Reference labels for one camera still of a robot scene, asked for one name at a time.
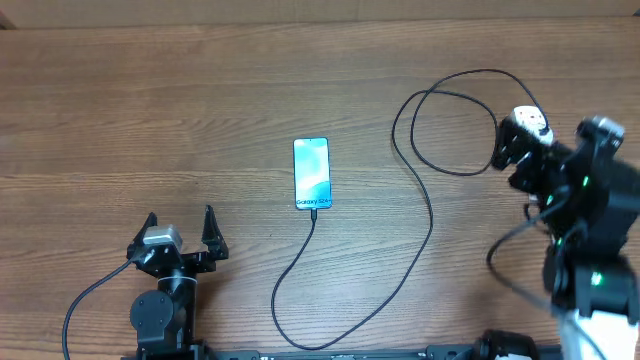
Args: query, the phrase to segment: white robot part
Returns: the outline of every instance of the white robot part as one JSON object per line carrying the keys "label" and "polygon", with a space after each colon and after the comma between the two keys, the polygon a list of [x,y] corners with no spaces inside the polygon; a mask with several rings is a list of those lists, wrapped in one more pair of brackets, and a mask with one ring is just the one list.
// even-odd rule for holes
{"label": "white robot part", "polygon": [[535,136],[545,145],[553,142],[553,130],[541,135],[540,131],[547,126],[542,112],[536,106],[518,106],[511,112],[511,118],[515,120],[523,129]]}
{"label": "white robot part", "polygon": [[576,324],[598,345],[606,360],[633,360],[638,341],[638,324],[630,325],[625,315],[594,311],[591,318],[581,317],[578,310],[558,319],[565,360],[603,360],[589,342],[572,326]]}
{"label": "white robot part", "polygon": [[528,356],[509,354],[508,356],[498,356],[496,360],[531,360]]}

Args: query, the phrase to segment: green led light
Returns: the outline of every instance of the green led light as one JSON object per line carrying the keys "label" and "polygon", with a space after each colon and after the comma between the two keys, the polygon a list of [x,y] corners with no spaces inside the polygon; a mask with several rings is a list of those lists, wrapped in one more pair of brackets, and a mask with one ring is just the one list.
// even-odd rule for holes
{"label": "green led light", "polygon": [[591,274],[591,285],[599,286],[602,284],[603,280],[604,279],[602,277],[602,274],[600,274],[599,272],[595,271],[593,272],[593,274]]}

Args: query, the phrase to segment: wood grain surface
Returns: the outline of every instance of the wood grain surface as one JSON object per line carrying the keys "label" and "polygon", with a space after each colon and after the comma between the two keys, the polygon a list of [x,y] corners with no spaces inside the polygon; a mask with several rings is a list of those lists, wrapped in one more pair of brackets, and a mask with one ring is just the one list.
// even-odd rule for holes
{"label": "wood grain surface", "polygon": [[632,16],[638,0],[0,0],[19,29]]}
{"label": "wood grain surface", "polygon": [[[1,359],[60,359],[68,306],[125,261],[147,213],[196,250],[205,204],[231,258],[200,277],[197,336],[216,349],[293,350],[269,302],[310,227],[293,202],[299,137],[329,138],[334,206],[319,212],[278,314],[306,345],[341,334],[393,291],[426,235],[424,199],[389,135],[409,95],[453,72],[520,76],[569,144],[583,116],[617,119],[627,128],[619,154],[640,166],[633,18],[6,31],[0,49]],[[495,74],[443,88],[500,118],[529,103]],[[398,128],[407,154],[409,115]],[[457,170],[486,162],[494,136],[484,110],[436,95],[416,131],[425,156]],[[557,343],[552,319],[484,266],[492,242],[523,220],[511,171],[459,178],[409,159],[433,201],[433,235],[395,300],[332,349],[471,342],[487,328]],[[639,268],[637,229],[625,252]],[[498,268],[543,294],[545,246],[530,231],[500,251]],[[153,288],[127,269],[88,296],[72,318],[72,358],[132,354],[129,307]]]}

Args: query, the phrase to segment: phone screen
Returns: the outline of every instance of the phone screen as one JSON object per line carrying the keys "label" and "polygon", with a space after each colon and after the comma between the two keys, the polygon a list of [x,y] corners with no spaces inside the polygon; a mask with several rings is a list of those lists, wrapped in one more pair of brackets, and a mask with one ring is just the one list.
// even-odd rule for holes
{"label": "phone screen", "polygon": [[331,207],[327,138],[296,139],[293,142],[293,171],[298,209]]}

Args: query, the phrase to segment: black wire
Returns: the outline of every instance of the black wire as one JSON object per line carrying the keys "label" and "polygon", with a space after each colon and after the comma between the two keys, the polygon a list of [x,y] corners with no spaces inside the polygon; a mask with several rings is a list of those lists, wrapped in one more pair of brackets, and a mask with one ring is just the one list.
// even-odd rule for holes
{"label": "black wire", "polygon": [[563,247],[569,245],[569,239],[577,232],[580,232],[580,235],[582,235],[582,238],[578,239],[578,241],[586,241],[587,238],[589,238],[589,228],[587,222],[581,217],[578,218],[578,220],[576,220],[576,223],[573,224],[573,226],[562,236],[562,238],[564,239]]}
{"label": "black wire", "polygon": [[95,290],[98,286],[106,283],[107,281],[111,280],[114,276],[121,273],[122,270],[126,269],[127,266],[131,265],[131,263],[135,260],[135,258],[136,258],[135,256],[132,256],[131,259],[127,260],[127,262],[122,264],[119,268],[115,269],[111,274],[103,277],[102,279],[98,280],[95,284],[89,286],[85,291],[80,293],[80,295],[78,295],[78,297],[75,300],[73,300],[73,303],[71,303],[71,306],[67,311],[67,316],[64,318],[64,325],[62,326],[62,354],[64,355],[65,360],[70,360],[69,348],[67,346],[67,332],[69,331],[69,322],[71,321],[71,314],[73,313],[73,310],[75,310],[76,306],[78,306],[80,301],[85,296],[87,296],[90,292]]}
{"label": "black wire", "polygon": [[545,310],[545,311],[552,311],[552,313],[553,313],[554,309],[553,309],[552,304],[550,302],[548,302],[546,300],[543,300],[543,299],[539,298],[538,296],[534,295],[533,293],[529,292],[528,290],[525,290],[525,289],[521,288],[520,286],[516,285],[511,280],[507,279],[505,276],[500,274],[495,269],[495,267],[493,266],[493,255],[495,255],[495,253],[498,250],[498,248],[500,247],[500,245],[502,245],[506,241],[509,241],[514,236],[516,236],[516,235],[522,233],[523,231],[527,230],[529,227],[533,226],[533,224],[535,224],[537,221],[540,221],[541,219],[544,219],[545,217],[547,217],[547,216],[553,214],[554,212],[558,211],[566,203],[567,203],[567,200],[559,201],[555,205],[553,205],[553,206],[547,208],[546,210],[542,211],[540,214],[530,218],[529,220],[527,220],[527,221],[521,223],[520,225],[516,226],[515,228],[511,229],[509,232],[507,232],[505,235],[503,235],[500,239],[498,239],[495,243],[493,243],[493,245],[491,246],[491,248],[487,252],[487,257],[485,259],[485,262],[487,264],[487,267],[489,268],[489,271],[491,272],[491,275],[493,275],[493,277],[496,280],[498,280],[499,283],[501,283],[505,287],[511,289],[516,294],[522,296],[525,300],[529,301],[531,304],[535,305],[536,307],[538,307],[538,308],[540,308],[542,310]]}
{"label": "black wire", "polygon": [[[527,220],[531,219],[531,213],[529,212],[529,208],[531,208],[531,203],[526,203],[523,206],[523,211],[524,211],[524,217]],[[549,230],[547,228],[545,228],[544,226],[540,226],[539,222],[536,222],[534,224],[534,227],[538,230],[540,230],[541,233],[545,234],[545,235],[550,235],[551,233],[549,232]]]}
{"label": "black wire", "polygon": [[[485,105],[483,102],[481,102],[478,99],[475,99],[471,96],[468,95],[464,95],[464,94],[459,94],[459,93],[455,93],[452,91],[444,91],[444,90],[436,90],[436,88],[442,84],[443,82],[461,76],[461,75],[466,75],[466,74],[473,74],[473,73],[481,73],[481,72],[493,72],[493,73],[499,73],[499,74],[503,74],[506,75],[510,78],[512,78],[513,80],[515,80],[523,89],[524,91],[527,93],[527,95],[529,95],[529,97],[531,98],[531,100],[533,101],[533,103],[538,107],[538,109],[540,110],[540,112],[542,113],[542,116],[544,117],[545,120],[545,128],[541,131],[541,134],[546,134],[549,131],[549,121],[547,120],[547,115],[545,114],[544,110],[542,110],[542,107],[540,106],[540,104],[538,103],[538,101],[535,99],[535,97],[533,96],[533,94],[531,93],[531,91],[529,91],[529,89],[524,85],[524,83],[522,81],[520,81],[520,79],[518,79],[517,77],[515,77],[514,75],[503,71],[503,70],[497,70],[497,69],[476,69],[476,70],[469,70],[469,71],[463,71],[463,72],[459,72],[456,74],[452,74],[449,75],[441,80],[438,80],[435,84],[433,84],[433,86],[431,86],[430,89],[428,90],[421,90],[418,91],[416,93],[414,93],[413,95],[411,95],[402,105],[402,107],[400,108],[400,110],[398,111],[398,114],[396,115],[395,120],[393,121],[393,125],[391,127],[391,142],[393,144],[393,148],[395,149],[396,153],[398,154],[398,156],[400,157],[400,159],[402,159],[402,162],[404,162],[404,164],[407,166],[407,168],[411,171],[411,173],[413,174],[413,176],[416,178],[416,181],[418,182],[418,184],[420,185],[420,188],[422,190],[424,199],[425,199],[425,203],[427,206],[427,210],[429,213],[429,230],[427,232],[427,236],[425,237],[425,239],[422,242],[422,245],[420,246],[420,249],[418,250],[418,252],[416,253],[416,256],[413,258],[413,261],[411,262],[411,264],[409,265],[409,268],[407,269],[407,271],[405,272],[404,276],[402,277],[402,280],[400,281],[400,283],[398,284],[398,286],[395,288],[395,290],[391,293],[391,295],[389,295],[389,297],[380,305],[378,306],[378,308],[376,308],[369,316],[367,316],[366,318],[364,318],[362,321],[360,321],[359,323],[357,323],[355,326],[353,326],[351,329],[347,330],[346,332],[344,332],[342,335],[338,336],[337,338],[333,339],[332,341],[320,345],[320,346],[304,346],[304,345],[300,345],[297,344],[296,342],[294,342],[293,340],[291,340],[282,330],[282,328],[280,327],[280,324],[278,323],[277,317],[276,317],[276,312],[275,312],[275,298],[276,298],[276,292],[278,290],[278,287],[280,286],[280,283],[282,282],[282,280],[285,278],[285,276],[289,273],[289,271],[291,271],[291,269],[293,268],[293,266],[296,264],[296,262],[298,261],[298,259],[300,258],[300,256],[302,255],[302,253],[304,252],[304,249],[306,248],[307,244],[309,243],[309,240],[311,240],[311,236],[313,235],[313,231],[315,229],[315,220],[313,219],[313,211],[312,210],[312,225],[311,225],[311,231],[309,232],[309,236],[307,237],[307,240],[304,242],[302,248],[300,249],[300,251],[298,252],[298,254],[296,255],[296,257],[294,258],[293,262],[287,267],[287,269],[282,273],[282,275],[280,275],[280,278],[278,279],[278,281],[276,282],[276,285],[273,289],[273,293],[271,296],[271,316],[273,317],[273,322],[276,325],[276,328],[278,329],[278,332],[280,332],[280,335],[282,335],[282,337],[287,340],[287,342],[299,349],[302,350],[308,350],[308,351],[313,351],[313,350],[321,350],[324,348],[327,348],[335,343],[337,343],[338,341],[344,339],[346,336],[348,336],[349,334],[351,334],[352,332],[354,332],[355,330],[357,330],[358,328],[360,328],[362,325],[364,325],[367,321],[371,320],[374,316],[376,316],[380,311],[382,311],[382,309],[384,309],[384,307],[391,302],[391,300],[393,300],[393,298],[398,294],[398,292],[400,291],[400,289],[402,288],[402,286],[404,285],[405,281],[407,280],[407,278],[409,277],[409,274],[411,273],[411,270],[413,270],[413,267],[415,266],[415,264],[417,263],[418,259],[420,258],[420,255],[422,254],[422,251],[424,250],[424,248],[426,247],[427,243],[429,242],[429,238],[431,237],[431,233],[433,232],[433,208],[431,206],[431,200],[429,198],[429,192],[427,191],[426,186],[424,185],[422,179],[420,178],[420,176],[418,175],[418,173],[416,172],[416,170],[409,164],[409,161],[407,160],[407,158],[402,154],[402,152],[400,151],[400,149],[398,148],[398,144],[396,142],[396,126],[398,124],[398,120],[400,119],[400,115],[402,114],[402,112],[404,111],[404,109],[407,107],[407,105],[409,104],[409,102],[411,102],[411,100],[413,100],[416,96],[420,95],[420,94],[424,94],[422,96],[422,99],[420,100],[420,103],[418,104],[418,106],[416,107],[416,111],[413,115],[413,119],[411,121],[411,134],[410,134],[410,140],[411,140],[411,147],[413,148],[413,151],[415,152],[415,154],[418,156],[418,158],[424,162],[425,164],[427,164],[429,167],[433,168],[436,171],[439,172],[443,172],[445,174],[450,174],[450,175],[457,175],[457,176],[473,176],[473,175],[478,175],[483,173],[490,165],[491,162],[493,161],[495,155],[496,155],[496,150],[497,150],[497,145],[498,145],[498,122],[496,119],[495,114],[493,113],[493,111],[491,111],[491,109]],[[424,103],[424,101],[426,100],[426,98],[432,94],[432,93],[436,93],[436,94],[443,94],[443,95],[450,95],[450,96],[456,96],[456,97],[460,97],[469,101],[472,101],[480,106],[482,106],[485,110],[487,110],[487,112],[489,113],[489,115],[491,115],[491,118],[493,120],[493,124],[494,124],[494,128],[496,131],[496,137],[495,137],[495,144],[494,144],[494,148],[491,154],[491,157],[489,159],[489,161],[487,162],[487,164],[482,167],[480,170],[478,171],[474,171],[474,172],[470,172],[470,173],[464,173],[464,172],[457,172],[457,171],[450,171],[450,170],[446,170],[443,169],[441,167],[438,167],[434,164],[432,164],[431,162],[429,162],[424,156],[422,156],[422,154],[420,153],[420,151],[418,151],[418,149],[415,146],[415,141],[414,141],[414,127],[415,127],[415,122],[418,116],[418,111],[420,110],[420,107],[422,106],[422,104]]]}

